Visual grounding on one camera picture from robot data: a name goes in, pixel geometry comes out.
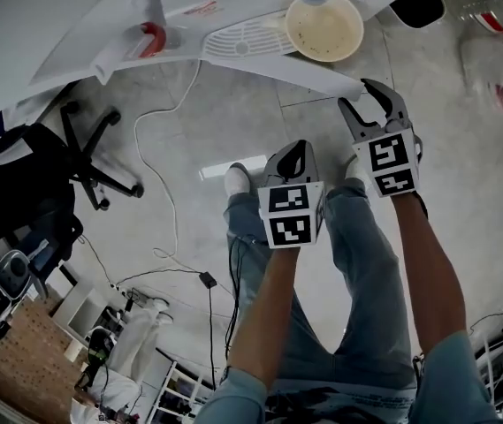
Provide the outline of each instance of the black and white marker cube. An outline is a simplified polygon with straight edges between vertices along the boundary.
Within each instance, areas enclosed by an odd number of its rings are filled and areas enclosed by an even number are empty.
[[[411,129],[355,143],[354,149],[379,196],[418,188],[418,161]]]
[[[269,246],[314,245],[324,220],[324,182],[257,190]]]

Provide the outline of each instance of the beige bowl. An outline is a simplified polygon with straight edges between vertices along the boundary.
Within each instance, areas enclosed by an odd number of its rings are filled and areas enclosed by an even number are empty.
[[[363,20],[349,0],[312,6],[294,0],[286,12],[286,33],[305,57],[334,62],[352,55],[363,39]]]

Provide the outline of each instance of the person's arm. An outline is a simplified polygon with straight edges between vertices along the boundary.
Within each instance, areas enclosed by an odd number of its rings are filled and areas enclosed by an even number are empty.
[[[260,380],[267,390],[277,378],[293,303],[300,248],[275,250],[261,287],[235,335],[229,367]]]
[[[196,417],[197,424],[263,424],[293,304],[298,248],[276,250],[259,292],[233,339],[226,377]]]
[[[416,333],[424,355],[467,328],[460,283],[423,212],[412,194],[392,197],[399,220]]]

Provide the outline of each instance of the tiled floor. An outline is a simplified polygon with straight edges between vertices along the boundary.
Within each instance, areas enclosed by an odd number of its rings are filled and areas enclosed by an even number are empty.
[[[387,29],[373,19],[360,51],[340,71],[394,84],[405,98],[415,130],[424,141],[421,194],[431,223],[455,266],[467,300],[468,322],[503,310],[503,117],[482,116],[467,96],[457,43],[447,23],[422,31]],[[184,93],[195,62],[162,64],[116,73],[106,87],[95,79],[74,94],[86,101],[87,118],[77,121],[86,137],[94,117],[113,104],[122,121],[103,137],[96,163],[126,182],[140,178],[143,199],[107,192],[111,207],[95,212],[77,187],[76,213],[112,280],[159,266],[153,247],[172,250],[171,207],[157,178],[138,159],[133,122],[151,109],[168,109]],[[357,107],[366,118],[383,116],[363,95]],[[225,195],[222,178],[201,180],[206,166],[256,155],[270,156],[290,140],[306,138],[316,150],[321,172],[348,158],[350,135],[335,99],[273,79],[203,64],[184,105],[174,114],[139,123],[144,158],[160,171],[174,197],[179,217],[179,252],[183,262],[208,270],[231,289],[227,270]],[[388,200],[370,193],[377,220],[401,254],[400,236]],[[88,245],[76,244],[74,270],[107,289],[103,272]],[[132,280],[145,292],[171,302],[175,324],[163,329],[158,344],[185,366],[210,366],[208,292],[196,275],[157,273]],[[304,249],[296,290],[322,343],[333,350],[346,326],[351,300],[333,267],[327,233]],[[224,364],[224,334],[232,297],[212,290],[214,361]],[[483,322],[474,343],[500,320]],[[412,345],[418,343],[410,321]]]

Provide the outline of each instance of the chair wheel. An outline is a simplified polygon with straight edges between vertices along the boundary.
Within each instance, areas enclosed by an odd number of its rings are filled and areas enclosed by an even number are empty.
[[[65,108],[66,113],[72,115],[72,113],[78,113],[80,111],[80,104],[76,101],[71,101],[65,105]]]
[[[131,190],[135,198],[140,198],[145,193],[145,188],[143,188],[142,184],[135,184]]]
[[[110,208],[110,202],[106,198],[100,200],[100,209],[108,210]]]
[[[121,121],[121,113],[114,109],[110,112],[107,118],[109,119],[109,125],[116,125],[119,121]]]

